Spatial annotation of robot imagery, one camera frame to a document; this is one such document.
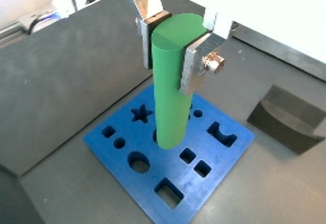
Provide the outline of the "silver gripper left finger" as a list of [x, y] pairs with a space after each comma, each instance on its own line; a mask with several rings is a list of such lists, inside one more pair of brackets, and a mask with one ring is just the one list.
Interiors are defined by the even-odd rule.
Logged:
[[160, 0], [129, 0], [129, 2], [135, 9], [137, 32], [141, 36], [144, 67], [151, 70], [151, 33], [172, 15], [163, 10]]

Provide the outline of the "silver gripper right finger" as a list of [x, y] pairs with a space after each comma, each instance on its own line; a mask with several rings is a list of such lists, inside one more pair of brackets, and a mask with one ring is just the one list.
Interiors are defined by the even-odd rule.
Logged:
[[204, 74], [223, 69], [226, 59], [220, 46], [231, 36], [232, 20], [215, 10], [206, 9], [203, 27], [206, 33], [185, 47], [179, 91], [189, 95], [204, 81]]

